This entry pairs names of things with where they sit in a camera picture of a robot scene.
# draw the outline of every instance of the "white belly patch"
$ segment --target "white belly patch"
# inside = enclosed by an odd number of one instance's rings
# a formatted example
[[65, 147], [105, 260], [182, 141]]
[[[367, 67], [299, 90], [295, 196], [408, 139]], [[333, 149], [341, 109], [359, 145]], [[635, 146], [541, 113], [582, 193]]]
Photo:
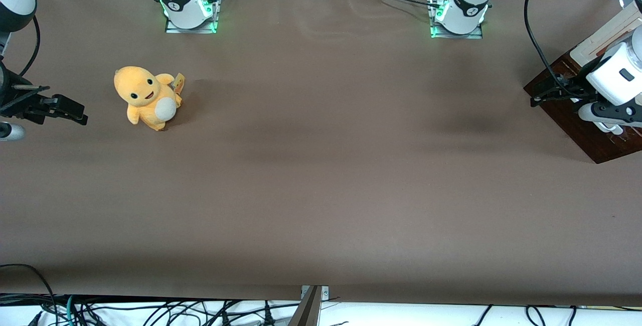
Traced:
[[163, 122], [172, 119], [176, 114], [176, 102], [172, 98], [165, 97], [158, 100], [156, 109], [154, 109], [156, 117]]

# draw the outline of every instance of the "brown table surface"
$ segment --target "brown table surface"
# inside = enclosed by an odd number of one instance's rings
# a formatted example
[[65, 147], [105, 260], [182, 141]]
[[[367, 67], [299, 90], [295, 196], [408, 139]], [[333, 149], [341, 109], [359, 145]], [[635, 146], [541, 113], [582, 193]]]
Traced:
[[[57, 293], [642, 304], [642, 154], [596, 166], [529, 107], [523, 0], [493, 4], [463, 41], [396, 0], [223, 0], [208, 36], [165, 34], [151, 0], [39, 0], [27, 79], [89, 124], [16, 121], [0, 261]], [[531, 9], [552, 61], [619, 5]], [[14, 35], [9, 69], [34, 38]], [[127, 121], [126, 65], [187, 78], [167, 131]], [[44, 292], [3, 273], [0, 292]]]

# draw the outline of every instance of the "stuffed toy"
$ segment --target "stuffed toy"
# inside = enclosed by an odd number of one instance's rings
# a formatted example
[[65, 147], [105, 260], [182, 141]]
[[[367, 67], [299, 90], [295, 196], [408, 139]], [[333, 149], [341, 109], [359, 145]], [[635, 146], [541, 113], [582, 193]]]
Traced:
[[185, 77], [178, 74], [153, 76], [138, 66], [126, 66], [116, 71], [114, 86], [127, 106], [127, 118], [132, 124], [142, 120], [155, 131], [165, 129], [165, 122], [172, 119], [176, 109], [183, 104], [181, 91]]

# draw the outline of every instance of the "wooden board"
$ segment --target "wooden board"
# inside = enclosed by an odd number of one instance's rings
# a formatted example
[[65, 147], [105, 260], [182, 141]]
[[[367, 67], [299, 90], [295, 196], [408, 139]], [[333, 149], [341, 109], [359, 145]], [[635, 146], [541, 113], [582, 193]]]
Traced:
[[[570, 50], [553, 62], [552, 68], [554, 72], [564, 75], [567, 79], [580, 71], [580, 66], [570, 56]], [[532, 96], [533, 87], [545, 79], [550, 79], [550, 75], [548, 71], [543, 70], [524, 87], [524, 90]], [[601, 132], [592, 122], [585, 122], [573, 113], [571, 100], [544, 102], [540, 107], [595, 163], [603, 163], [642, 150], [640, 130], [623, 127], [622, 135]]]

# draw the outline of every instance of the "plush toy face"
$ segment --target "plush toy face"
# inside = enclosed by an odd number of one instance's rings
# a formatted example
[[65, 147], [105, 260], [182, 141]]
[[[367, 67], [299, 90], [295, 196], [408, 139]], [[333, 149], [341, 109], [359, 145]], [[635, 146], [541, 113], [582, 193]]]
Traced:
[[114, 86], [124, 101], [136, 107], [153, 102], [161, 92], [161, 84], [156, 77], [137, 66], [126, 66], [117, 70]]

